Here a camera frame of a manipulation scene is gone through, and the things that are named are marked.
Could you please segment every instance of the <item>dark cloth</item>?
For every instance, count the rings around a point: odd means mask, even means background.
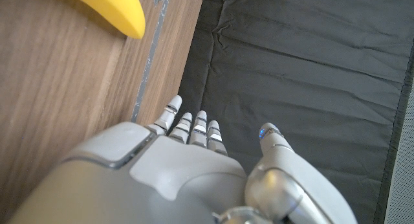
[[[180,113],[217,120],[247,172],[260,126],[274,123],[358,222],[380,221],[413,38],[414,0],[204,0]]]

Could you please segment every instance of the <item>yellow object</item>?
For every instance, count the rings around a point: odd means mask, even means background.
[[[139,0],[81,0],[125,35],[142,38],[145,17]]]

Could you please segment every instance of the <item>wooden surface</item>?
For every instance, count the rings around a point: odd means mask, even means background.
[[[142,40],[78,0],[0,0],[0,223],[77,143],[131,119],[162,6],[140,1]],[[139,123],[177,94],[201,1],[169,0]]]

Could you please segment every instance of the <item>white robotic hand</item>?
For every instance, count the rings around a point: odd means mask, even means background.
[[[147,127],[155,131],[158,135],[165,135],[180,109],[181,102],[181,97],[179,95],[175,96],[164,108],[160,118],[154,124],[150,124]],[[201,146],[227,156],[226,148],[221,140],[219,123],[212,120],[207,128],[207,113],[205,111],[199,111],[195,117],[194,127],[190,132],[192,118],[191,113],[183,114],[179,123],[168,136],[180,143],[186,144],[188,136],[190,135],[188,144]]]
[[[356,223],[274,125],[260,130],[263,158],[247,178],[204,111],[192,128],[185,113],[168,134],[181,102],[174,97],[154,124],[120,123],[80,144],[11,223]]]

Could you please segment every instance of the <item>robot finger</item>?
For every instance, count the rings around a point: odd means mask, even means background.
[[[194,120],[194,128],[191,131],[189,144],[198,145],[201,147],[207,147],[207,113],[205,111],[199,111]]]
[[[191,113],[185,113],[181,117],[180,122],[173,128],[173,131],[171,131],[169,137],[181,143],[187,143],[192,118],[193,116]]]
[[[290,144],[272,123],[263,124],[259,132],[260,147],[263,155],[272,147],[284,146],[293,151]]]
[[[154,130],[158,135],[165,135],[171,127],[175,115],[177,115],[177,112],[180,109],[181,103],[181,97],[176,95],[164,108],[160,118],[158,118],[154,124],[148,125],[148,127]]]
[[[221,140],[219,123],[215,120],[212,120],[208,124],[207,148],[216,153],[227,156],[226,148]]]

